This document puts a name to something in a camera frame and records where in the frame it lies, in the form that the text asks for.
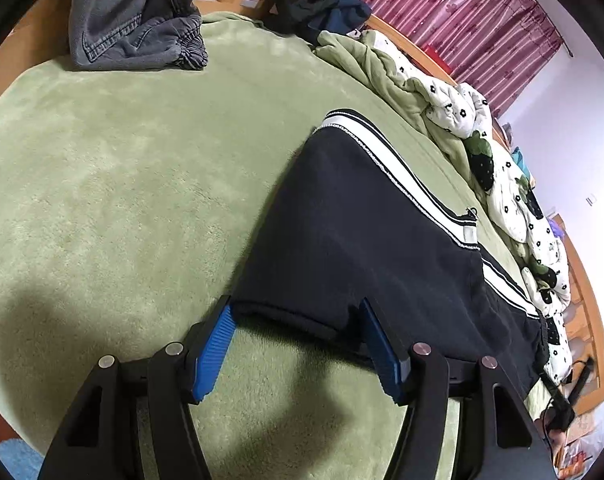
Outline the maroon patterned curtain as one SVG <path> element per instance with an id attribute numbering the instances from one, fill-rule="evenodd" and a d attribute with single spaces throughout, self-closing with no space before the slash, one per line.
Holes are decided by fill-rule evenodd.
<path id="1" fill-rule="evenodd" d="M 500 116 L 564 44 L 537 0 L 363 0 L 418 47 L 433 47 L 451 78 L 471 84 Z"/>

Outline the wooden bed frame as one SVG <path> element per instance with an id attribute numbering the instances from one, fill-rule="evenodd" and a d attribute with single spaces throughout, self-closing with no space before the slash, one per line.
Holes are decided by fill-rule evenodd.
<path id="1" fill-rule="evenodd" d="M 0 0 L 0 96 L 32 66 L 67 51 L 70 0 Z M 570 264 L 571 304 L 567 331 L 579 352 L 575 363 L 594 356 L 593 387 L 575 405 L 582 415 L 604 403 L 604 322 L 583 263 L 569 237 L 564 246 Z"/>

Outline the black pants with white stripe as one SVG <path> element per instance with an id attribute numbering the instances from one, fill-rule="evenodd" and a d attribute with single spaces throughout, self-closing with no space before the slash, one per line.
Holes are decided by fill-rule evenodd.
<path id="1" fill-rule="evenodd" d="M 271 203 L 231 295 L 233 312 L 367 361 L 358 305 L 404 347 L 494 356 L 521 396 L 548 356 L 541 315 L 382 131 L 347 108 L 309 136 Z"/>

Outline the navy blue garment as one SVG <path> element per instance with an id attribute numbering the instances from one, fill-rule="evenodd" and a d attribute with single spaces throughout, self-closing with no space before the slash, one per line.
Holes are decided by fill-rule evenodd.
<path id="1" fill-rule="evenodd" d="M 302 25 L 300 36 L 310 44 L 317 44 L 324 30 L 347 35 L 363 26 L 371 14 L 370 6 L 363 0 L 325 0 Z"/>

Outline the white floral comforter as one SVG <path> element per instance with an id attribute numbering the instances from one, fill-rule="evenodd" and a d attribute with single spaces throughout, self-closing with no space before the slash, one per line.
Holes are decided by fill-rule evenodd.
<path id="1" fill-rule="evenodd" d="M 367 30 L 360 41 L 387 55 L 391 75 L 402 87 L 422 96 L 421 116 L 428 126 L 456 136 L 468 166 L 484 193 L 488 217 L 507 237 L 522 266 L 521 274 L 533 304 L 547 322 L 549 358 L 544 371 L 557 385 L 569 379 L 572 354 L 562 312 L 570 304 L 569 263 L 564 243 L 542 213 L 526 173 L 494 139 L 488 100 L 470 84 L 447 84 L 409 61 L 382 32 Z"/>

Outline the green plush bed blanket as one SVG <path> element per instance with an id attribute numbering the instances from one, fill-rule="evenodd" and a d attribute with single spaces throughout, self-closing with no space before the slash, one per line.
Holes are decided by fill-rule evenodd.
<path id="1" fill-rule="evenodd" d="M 151 356 L 224 292 L 329 110 L 374 122 L 481 244 L 519 266 L 429 138 L 304 41 L 210 15 L 204 70 L 31 68 L 0 98 L 0 414 L 44 454 L 101 356 Z M 191 410 L 214 479 L 381 479 L 404 408 L 372 372 L 253 328 Z"/>

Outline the left red chair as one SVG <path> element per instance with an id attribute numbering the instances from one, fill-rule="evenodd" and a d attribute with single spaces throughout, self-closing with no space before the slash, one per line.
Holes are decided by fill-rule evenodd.
<path id="1" fill-rule="evenodd" d="M 436 50 L 431 47 L 431 46 L 425 46 L 423 48 L 424 53 L 426 55 L 428 55 L 429 58 L 431 58 L 431 60 L 439 67 L 442 68 L 442 70 L 444 70 L 445 73 L 447 73 L 447 75 L 451 75 L 453 73 L 453 69 L 451 68 L 451 66 L 449 66 L 444 60 L 443 58 L 441 58 L 439 56 L 439 53 L 436 52 Z"/>

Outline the grey denim jeans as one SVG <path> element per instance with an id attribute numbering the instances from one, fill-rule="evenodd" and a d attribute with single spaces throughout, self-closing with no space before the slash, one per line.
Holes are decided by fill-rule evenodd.
<path id="1" fill-rule="evenodd" d="M 70 57 L 81 70 L 202 70 L 201 24 L 193 0 L 72 0 Z"/>

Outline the teal pillow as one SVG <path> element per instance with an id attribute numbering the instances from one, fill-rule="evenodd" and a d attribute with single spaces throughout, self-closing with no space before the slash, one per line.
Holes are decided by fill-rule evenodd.
<path id="1" fill-rule="evenodd" d="M 516 146 L 511 152 L 511 158 L 514 160 L 516 165 L 520 168 L 522 173 L 528 178 L 531 179 L 530 170 L 528 165 L 526 165 L 526 161 L 524 160 L 524 156 L 520 151 L 520 148 Z"/>

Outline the purple fluffy item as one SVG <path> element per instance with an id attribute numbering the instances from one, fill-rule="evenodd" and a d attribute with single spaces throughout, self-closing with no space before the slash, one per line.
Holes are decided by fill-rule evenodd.
<path id="1" fill-rule="evenodd" d="M 550 229 L 552 229 L 552 234 L 554 234 L 554 237 L 558 237 L 560 238 L 560 240 L 563 240 L 564 237 L 566 236 L 566 232 L 564 232 L 564 228 L 562 226 L 560 226 L 560 224 L 552 218 L 548 219 L 548 223 L 550 226 Z"/>

